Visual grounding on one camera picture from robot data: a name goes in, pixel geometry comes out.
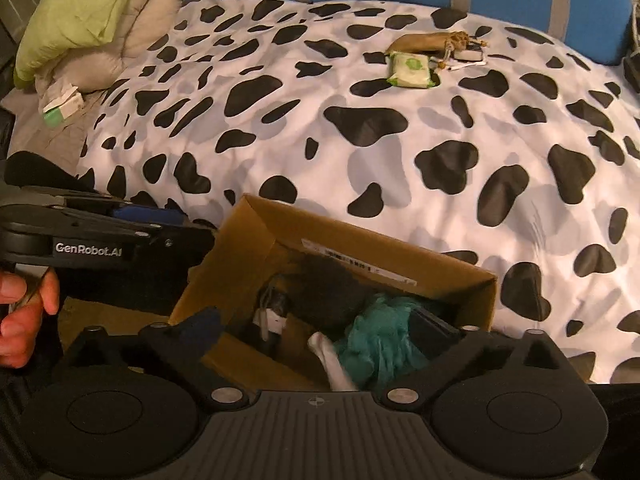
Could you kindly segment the person left hand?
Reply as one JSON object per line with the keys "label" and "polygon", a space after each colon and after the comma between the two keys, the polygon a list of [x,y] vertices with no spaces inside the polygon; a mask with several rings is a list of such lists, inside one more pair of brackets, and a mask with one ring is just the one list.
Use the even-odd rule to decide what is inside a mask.
{"label": "person left hand", "polygon": [[60,284],[51,269],[43,275],[38,292],[23,307],[1,322],[1,366],[24,367],[36,348],[43,317],[56,315],[60,307]]}

